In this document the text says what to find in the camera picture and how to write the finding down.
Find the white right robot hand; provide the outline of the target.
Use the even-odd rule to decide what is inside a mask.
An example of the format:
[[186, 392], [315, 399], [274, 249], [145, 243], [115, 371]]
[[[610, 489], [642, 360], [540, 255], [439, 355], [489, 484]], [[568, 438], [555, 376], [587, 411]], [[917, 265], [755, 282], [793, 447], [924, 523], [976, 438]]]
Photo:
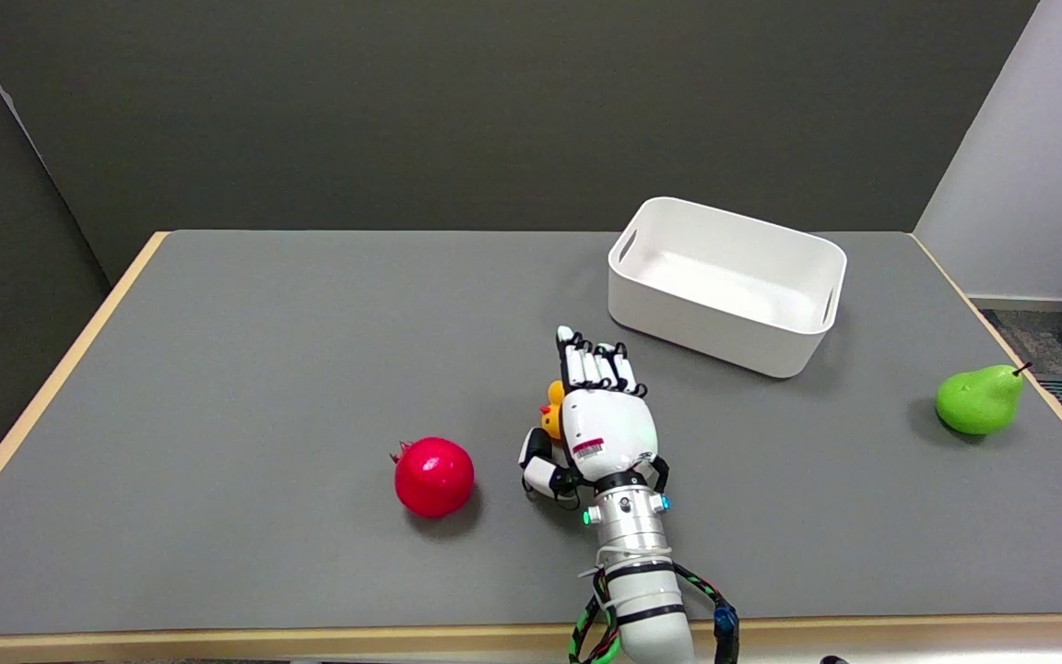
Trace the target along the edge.
[[524, 492], [560, 503], [578, 488], [603, 494], [623, 486], [665, 492], [669, 466], [660, 455], [655, 420], [624, 343], [595, 343], [556, 328], [560, 381], [549, 387], [539, 426], [523, 441]]

